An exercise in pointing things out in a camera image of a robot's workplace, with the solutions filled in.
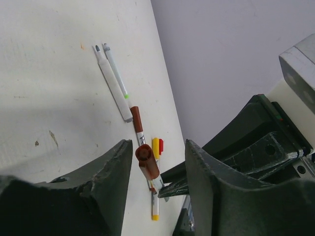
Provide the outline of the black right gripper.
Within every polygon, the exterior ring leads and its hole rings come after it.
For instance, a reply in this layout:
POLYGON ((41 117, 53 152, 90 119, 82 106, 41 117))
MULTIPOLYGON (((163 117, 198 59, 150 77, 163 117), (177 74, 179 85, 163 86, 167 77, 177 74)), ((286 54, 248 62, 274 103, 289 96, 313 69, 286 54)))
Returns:
POLYGON ((203 149, 258 180, 315 179, 313 147, 278 102, 254 95, 203 149))

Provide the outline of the white lime-tipped marker body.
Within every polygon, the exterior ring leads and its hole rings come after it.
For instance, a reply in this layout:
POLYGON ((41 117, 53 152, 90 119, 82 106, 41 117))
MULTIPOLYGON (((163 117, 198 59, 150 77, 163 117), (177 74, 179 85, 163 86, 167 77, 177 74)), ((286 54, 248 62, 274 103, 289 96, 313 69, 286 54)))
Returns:
POLYGON ((116 78, 116 80, 117 80, 117 82, 119 84, 119 87, 120 87, 122 93, 123 93, 123 96, 124 96, 125 99, 128 99, 129 95, 128 95, 126 87, 125 87, 125 85, 124 85, 124 83, 122 81, 121 75, 120 75, 118 67, 116 65, 116 62, 114 60, 114 57, 113 57, 113 54, 112 54, 112 50, 111 50, 111 48, 109 47, 109 45, 107 43, 104 43, 102 46, 103 46, 103 50, 105 52, 105 56, 106 56, 107 60, 109 61, 109 64, 110 64, 111 69, 112 69, 112 71, 114 73, 114 76, 115 76, 115 78, 116 78))

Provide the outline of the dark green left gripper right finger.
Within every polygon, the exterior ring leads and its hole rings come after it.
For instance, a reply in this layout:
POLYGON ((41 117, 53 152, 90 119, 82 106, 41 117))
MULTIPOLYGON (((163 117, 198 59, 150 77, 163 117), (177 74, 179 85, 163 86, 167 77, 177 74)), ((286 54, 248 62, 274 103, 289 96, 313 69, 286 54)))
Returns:
POLYGON ((197 236, 312 236, 315 182, 270 184, 215 159, 187 140, 185 163, 197 236))

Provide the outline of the grey cap whiteboard marker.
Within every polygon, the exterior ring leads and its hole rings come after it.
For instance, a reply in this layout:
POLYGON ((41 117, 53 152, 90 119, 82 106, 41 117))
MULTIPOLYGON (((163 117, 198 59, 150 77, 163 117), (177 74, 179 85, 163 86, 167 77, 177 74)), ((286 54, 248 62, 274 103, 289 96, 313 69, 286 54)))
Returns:
POLYGON ((127 101, 123 96, 119 83, 117 82, 114 72, 111 69, 108 59, 105 57, 104 52, 101 51, 98 45, 95 45, 95 54, 99 68, 107 82, 107 85, 112 93, 123 120, 126 123, 132 122, 133 118, 127 101))

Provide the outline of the brown cap marker pen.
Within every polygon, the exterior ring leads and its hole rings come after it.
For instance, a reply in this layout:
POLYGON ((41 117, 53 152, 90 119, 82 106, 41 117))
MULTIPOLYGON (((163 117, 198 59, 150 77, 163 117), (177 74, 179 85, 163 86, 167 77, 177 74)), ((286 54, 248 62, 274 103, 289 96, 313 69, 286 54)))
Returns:
MULTIPOLYGON (((156 167, 156 161, 153 155, 153 150, 148 144, 144 144, 137 148, 137 150, 135 151, 135 156, 139 162, 140 170, 142 171, 146 180, 148 180, 153 186, 154 167, 156 167)), ((159 182, 161 184, 161 187, 159 188, 157 193, 159 193, 159 191, 164 187, 164 183, 160 174, 159 182)))

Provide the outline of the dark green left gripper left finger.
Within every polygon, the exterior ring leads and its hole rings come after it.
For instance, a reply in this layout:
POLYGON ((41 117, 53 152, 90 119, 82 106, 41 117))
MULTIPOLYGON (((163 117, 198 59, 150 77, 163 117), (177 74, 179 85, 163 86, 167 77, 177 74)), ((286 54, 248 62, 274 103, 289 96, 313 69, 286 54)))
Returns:
POLYGON ((3 236, 119 236, 133 156, 131 140, 51 182, 0 177, 3 236))

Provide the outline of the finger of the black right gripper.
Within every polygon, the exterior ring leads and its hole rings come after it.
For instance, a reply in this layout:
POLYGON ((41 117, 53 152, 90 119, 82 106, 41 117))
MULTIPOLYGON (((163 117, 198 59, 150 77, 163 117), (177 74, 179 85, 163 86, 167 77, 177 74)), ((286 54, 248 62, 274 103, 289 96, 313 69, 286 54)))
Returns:
POLYGON ((161 178, 167 186, 163 187, 158 197, 169 198, 175 196, 189 195, 189 185, 185 161, 163 172, 161 178))

